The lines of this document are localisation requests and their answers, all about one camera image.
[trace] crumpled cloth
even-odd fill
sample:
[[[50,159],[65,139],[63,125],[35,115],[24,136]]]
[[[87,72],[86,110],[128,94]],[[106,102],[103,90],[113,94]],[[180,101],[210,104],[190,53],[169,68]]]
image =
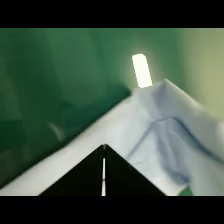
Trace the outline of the crumpled cloth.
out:
[[[224,195],[224,125],[170,81],[134,91],[121,139],[120,154],[164,193]]]

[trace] light blue cloth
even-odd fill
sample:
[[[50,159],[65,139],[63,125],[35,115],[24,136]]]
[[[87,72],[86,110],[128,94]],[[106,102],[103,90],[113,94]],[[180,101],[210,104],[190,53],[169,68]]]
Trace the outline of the light blue cloth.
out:
[[[160,189],[162,167],[194,195],[224,195],[223,123],[168,80],[136,89],[132,98],[122,156]]]

